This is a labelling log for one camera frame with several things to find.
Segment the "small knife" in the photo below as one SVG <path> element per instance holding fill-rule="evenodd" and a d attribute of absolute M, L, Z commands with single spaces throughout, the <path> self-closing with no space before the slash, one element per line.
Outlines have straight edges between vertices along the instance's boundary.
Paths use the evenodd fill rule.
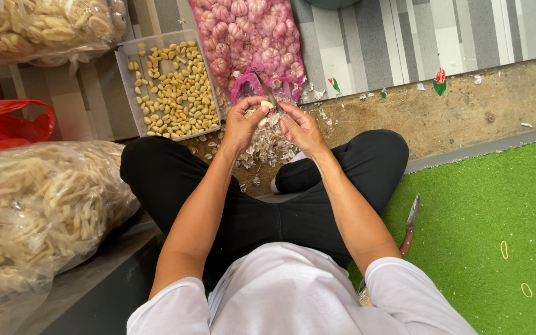
<path fill-rule="evenodd" d="M 411 247 L 411 240 L 413 239 L 413 231 L 415 230 L 415 221 L 417 220 L 417 213 L 419 213 L 419 204 L 421 203 L 421 196 L 419 193 L 413 201 L 413 207 L 411 207 L 411 212 L 409 213 L 409 218 L 407 219 L 407 234 L 404 236 L 403 245 L 400 246 L 400 255 L 405 257 L 409 252 L 409 247 Z"/>
<path fill-rule="evenodd" d="M 272 103 L 274 105 L 274 107 L 276 107 L 276 111 L 278 112 L 279 115 L 283 115 L 285 112 L 282 111 L 282 109 L 280 109 L 280 106 L 276 102 L 276 99 L 274 98 L 274 95 L 272 95 L 272 90 L 269 89 L 268 86 L 266 86 L 266 83 L 264 82 L 264 80 L 262 80 L 262 78 L 260 78 L 260 75 L 255 70 L 252 70 L 252 71 L 256 74 L 256 77 L 260 81 L 260 85 L 262 85 L 262 88 L 264 89 L 264 92 L 266 93 L 266 95 L 268 95 L 268 100 L 270 100 L 270 103 Z"/>

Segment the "forearm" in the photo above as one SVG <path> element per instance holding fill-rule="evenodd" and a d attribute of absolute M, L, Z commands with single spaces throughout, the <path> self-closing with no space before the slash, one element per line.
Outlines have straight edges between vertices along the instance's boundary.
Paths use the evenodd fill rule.
<path fill-rule="evenodd" d="M 320 150 L 314 161 L 322 175 L 338 230 L 361 273 L 378 258 L 401 257 L 382 219 L 346 177 L 332 152 Z"/>
<path fill-rule="evenodd" d="M 206 257 L 219 229 L 234 163 L 234 150 L 221 148 L 179 210 L 159 255 L 150 299 L 181 278 L 202 279 Z"/>

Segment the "knife handle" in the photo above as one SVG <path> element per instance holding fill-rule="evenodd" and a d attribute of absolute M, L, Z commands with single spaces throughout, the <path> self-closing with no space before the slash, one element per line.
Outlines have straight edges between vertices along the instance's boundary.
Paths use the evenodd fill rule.
<path fill-rule="evenodd" d="M 413 230 L 407 229 L 407 234 L 404 236 L 403 245 L 400 246 L 400 255 L 405 257 L 409 252 L 409 247 L 411 246 L 411 240 L 413 240 Z"/>

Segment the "yellow rubber band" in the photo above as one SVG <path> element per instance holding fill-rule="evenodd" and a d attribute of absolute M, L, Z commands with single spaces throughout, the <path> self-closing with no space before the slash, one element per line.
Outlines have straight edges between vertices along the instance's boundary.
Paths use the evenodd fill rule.
<path fill-rule="evenodd" d="M 508 243 L 506 241 L 502 241 L 500 243 L 500 251 L 502 252 L 502 257 L 504 259 L 508 259 Z"/>
<path fill-rule="evenodd" d="M 531 295 L 530 295 L 530 296 L 527 296 L 526 293 L 525 293 L 525 285 L 526 285 L 526 288 L 529 289 L 529 292 L 531 292 Z M 525 295 L 525 297 L 527 297 L 527 298 L 531 298 L 531 297 L 532 297 L 532 290 L 531 290 L 531 287 L 529 287 L 528 284 L 526 284 L 526 283 L 522 283 L 522 284 L 520 284 L 520 289 L 522 290 L 522 293 Z"/>

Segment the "white sock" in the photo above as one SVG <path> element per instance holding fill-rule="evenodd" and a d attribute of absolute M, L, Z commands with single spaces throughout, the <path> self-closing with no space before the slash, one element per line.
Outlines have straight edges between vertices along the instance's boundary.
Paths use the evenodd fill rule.
<path fill-rule="evenodd" d="M 307 158 L 303 151 L 299 151 L 290 161 L 289 163 L 296 162 L 300 159 Z M 270 181 L 270 190 L 274 194 L 280 194 L 280 191 L 276 188 L 276 177 L 272 178 L 272 181 Z"/>

